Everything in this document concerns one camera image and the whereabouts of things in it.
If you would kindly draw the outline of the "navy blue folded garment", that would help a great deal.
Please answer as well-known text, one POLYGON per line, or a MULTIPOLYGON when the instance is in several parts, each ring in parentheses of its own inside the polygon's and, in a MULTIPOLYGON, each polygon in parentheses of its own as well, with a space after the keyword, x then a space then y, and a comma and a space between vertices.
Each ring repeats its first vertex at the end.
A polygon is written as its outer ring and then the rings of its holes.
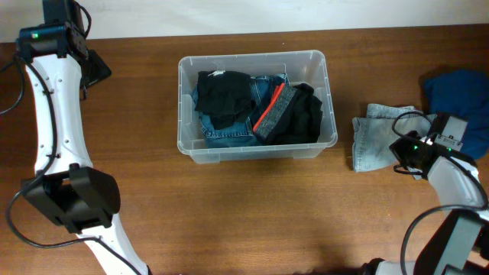
POLYGON ((461 152, 474 159, 488 152, 488 76, 475 70, 456 70, 422 84, 431 113, 446 112, 468 122, 461 152))

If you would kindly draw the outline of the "black Nike t-shirt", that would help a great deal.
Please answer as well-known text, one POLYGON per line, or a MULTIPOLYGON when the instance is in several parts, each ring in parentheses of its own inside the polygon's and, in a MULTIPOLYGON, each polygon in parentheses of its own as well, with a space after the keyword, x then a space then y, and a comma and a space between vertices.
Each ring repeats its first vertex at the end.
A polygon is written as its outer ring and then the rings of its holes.
POLYGON ((209 116, 215 130, 245 122, 255 109, 251 76, 246 73, 200 71, 196 86, 196 110, 209 116))

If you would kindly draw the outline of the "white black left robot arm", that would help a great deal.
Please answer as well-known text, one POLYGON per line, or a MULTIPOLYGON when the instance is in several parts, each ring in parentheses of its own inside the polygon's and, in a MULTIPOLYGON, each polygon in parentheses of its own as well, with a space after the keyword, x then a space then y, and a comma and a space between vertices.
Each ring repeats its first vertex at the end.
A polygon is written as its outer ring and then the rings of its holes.
POLYGON ((89 87, 112 74, 86 46, 92 19, 70 0, 44 0, 43 12, 44 23, 21 29, 16 40, 37 121, 35 176, 16 196, 76 236, 57 248, 85 243, 107 274, 149 274, 121 224, 118 184, 94 169, 86 148, 80 103, 89 87))

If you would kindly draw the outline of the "black shorts red grey waistband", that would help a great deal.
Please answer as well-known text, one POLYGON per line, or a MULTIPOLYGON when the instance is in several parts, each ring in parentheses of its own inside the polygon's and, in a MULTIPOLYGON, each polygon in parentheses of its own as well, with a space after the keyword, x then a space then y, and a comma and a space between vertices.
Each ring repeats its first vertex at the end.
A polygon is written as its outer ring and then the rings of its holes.
POLYGON ((252 131, 266 145, 316 143, 322 115, 322 101, 314 95, 312 86, 281 83, 252 131))

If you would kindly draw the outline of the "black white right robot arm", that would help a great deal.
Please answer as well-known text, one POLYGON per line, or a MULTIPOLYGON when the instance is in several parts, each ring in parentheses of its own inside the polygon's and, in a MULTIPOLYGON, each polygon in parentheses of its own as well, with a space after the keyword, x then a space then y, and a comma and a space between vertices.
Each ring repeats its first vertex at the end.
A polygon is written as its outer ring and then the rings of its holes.
POLYGON ((429 182, 439 206, 418 215, 403 237, 400 259, 380 258, 364 264, 361 274, 486 274, 488 267, 470 261, 471 253, 488 258, 488 195, 478 179, 474 159, 461 152, 467 121, 438 113, 426 136, 416 131, 400 134, 390 146, 398 163, 394 171, 429 182), (445 213, 443 223, 415 261, 406 249, 415 227, 426 217, 445 213))

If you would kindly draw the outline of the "light blue denim jeans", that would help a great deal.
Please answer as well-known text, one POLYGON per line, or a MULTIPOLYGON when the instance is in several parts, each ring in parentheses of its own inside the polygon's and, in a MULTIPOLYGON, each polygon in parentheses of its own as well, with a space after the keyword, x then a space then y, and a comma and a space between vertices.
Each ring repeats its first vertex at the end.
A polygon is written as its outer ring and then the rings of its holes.
POLYGON ((414 106, 390 107, 369 104, 364 118, 352 119, 353 171, 370 172, 393 165, 397 159, 389 146, 400 137, 392 131, 394 120, 406 112, 419 112, 414 106))

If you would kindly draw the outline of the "dark blue denim jeans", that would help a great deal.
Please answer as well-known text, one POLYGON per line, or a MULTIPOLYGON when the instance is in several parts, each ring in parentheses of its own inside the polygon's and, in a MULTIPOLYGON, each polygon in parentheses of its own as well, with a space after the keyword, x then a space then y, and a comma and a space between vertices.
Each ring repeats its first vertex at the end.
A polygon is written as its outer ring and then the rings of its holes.
POLYGON ((289 84, 286 73, 251 77, 253 112, 244 122, 234 122, 230 127, 217 130, 209 115, 197 112, 200 130, 207 148, 250 147, 263 144, 254 136, 252 128, 270 104, 272 94, 281 83, 289 84))

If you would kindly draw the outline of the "clear plastic storage bin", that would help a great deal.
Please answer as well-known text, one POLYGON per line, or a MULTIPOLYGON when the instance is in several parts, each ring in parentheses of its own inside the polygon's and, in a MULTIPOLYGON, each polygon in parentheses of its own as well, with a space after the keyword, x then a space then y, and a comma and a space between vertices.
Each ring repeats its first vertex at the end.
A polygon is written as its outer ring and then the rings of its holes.
POLYGON ((268 158, 314 158, 333 147, 338 140, 335 113, 329 85, 325 55, 319 50, 236 55, 188 56, 178 65, 177 148, 195 163, 219 163, 230 160, 268 158), (312 144, 277 146, 208 148, 195 111, 192 91, 198 72, 233 70, 252 76, 285 73, 293 86, 306 83, 314 88, 314 96, 322 101, 320 136, 312 144))

